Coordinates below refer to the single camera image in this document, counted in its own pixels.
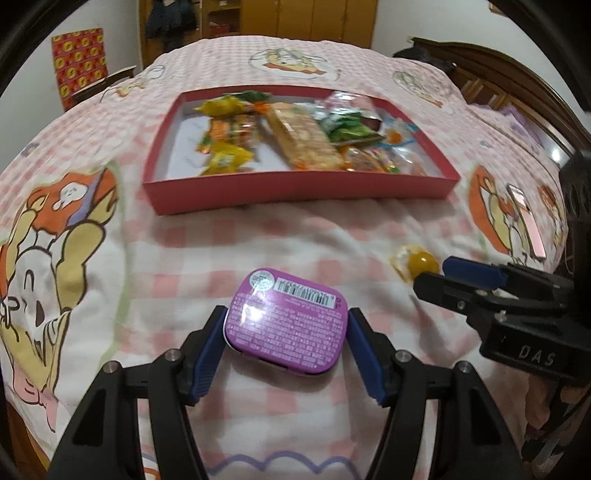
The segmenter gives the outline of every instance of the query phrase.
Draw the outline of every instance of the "pink phone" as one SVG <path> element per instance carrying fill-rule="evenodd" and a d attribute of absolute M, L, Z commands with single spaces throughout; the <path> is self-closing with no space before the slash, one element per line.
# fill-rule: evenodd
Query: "pink phone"
<path fill-rule="evenodd" d="M 534 215 L 531 213 L 530 206 L 527 204 L 523 190 L 514 185 L 507 185 L 509 195 L 513 199 L 513 203 L 519 211 L 519 216 L 525 225 L 525 231 L 530 242 L 531 256 L 538 260 L 546 260 L 546 250 L 544 249 L 544 242 L 535 223 Z"/>

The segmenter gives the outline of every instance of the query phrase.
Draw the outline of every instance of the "wall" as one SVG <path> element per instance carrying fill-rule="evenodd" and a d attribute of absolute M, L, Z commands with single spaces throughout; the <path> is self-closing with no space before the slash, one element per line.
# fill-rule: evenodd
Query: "wall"
<path fill-rule="evenodd" d="M 591 113 L 583 112 L 548 58 L 509 18 L 492 13 L 488 1 L 380 0 L 372 48 L 391 56 L 411 46 L 408 37 L 473 43 L 513 57 L 548 82 L 591 131 Z"/>
<path fill-rule="evenodd" d="M 51 37 L 103 28 L 110 72 L 141 67 L 138 0 L 89 0 L 31 54 L 0 97 L 0 171 L 44 127 L 63 114 L 51 53 Z"/>

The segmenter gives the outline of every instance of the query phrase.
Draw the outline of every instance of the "purple tin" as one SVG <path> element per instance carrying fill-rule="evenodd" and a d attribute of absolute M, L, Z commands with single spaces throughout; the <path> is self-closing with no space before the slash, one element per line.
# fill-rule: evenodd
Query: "purple tin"
<path fill-rule="evenodd" d="M 261 268 L 232 299 L 224 323 L 228 345 L 300 375 L 326 372 L 347 332 L 347 302 L 333 288 Z"/>

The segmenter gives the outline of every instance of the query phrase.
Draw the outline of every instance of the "bedspread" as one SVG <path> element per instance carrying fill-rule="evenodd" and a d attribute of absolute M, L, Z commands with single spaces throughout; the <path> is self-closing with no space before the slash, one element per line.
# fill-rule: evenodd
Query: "bedspread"
<path fill-rule="evenodd" d="M 439 70 L 328 41 L 202 40 L 161 56 L 120 98 L 83 102 L 39 133 L 0 176 L 0 362 L 7 395 L 51 457 L 100 366 L 152 361 L 228 304 L 250 271 L 273 267 L 330 285 L 396 348 L 446 367 L 472 362 L 517 443 L 527 378 L 479 355 L 465 318 L 417 300 L 389 264 L 402 245 L 553 271 L 566 238 L 557 167 L 502 115 L 468 107 Z M 158 217 L 141 186 L 151 142 L 185 90 L 315 85 L 390 100 L 462 175 L 447 200 L 252 205 Z M 548 259 L 528 253 L 506 193 L 521 187 Z M 148 407 L 146 471 L 156 476 Z M 226 351 L 210 393 L 189 409 L 207 470 L 220 479 L 361 479 L 387 412 L 350 351 L 301 378 Z M 428 474 L 436 406 L 415 472 Z"/>

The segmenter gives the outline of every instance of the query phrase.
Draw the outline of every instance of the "headboard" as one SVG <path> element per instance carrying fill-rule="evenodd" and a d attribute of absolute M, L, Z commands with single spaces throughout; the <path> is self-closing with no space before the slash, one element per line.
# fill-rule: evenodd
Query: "headboard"
<path fill-rule="evenodd" d="M 550 157 L 561 165 L 577 150 L 591 150 L 591 134 L 542 78 L 504 53 L 469 43 L 413 38 L 436 59 L 456 64 L 450 75 L 468 103 L 494 110 L 514 105 L 532 123 Z"/>

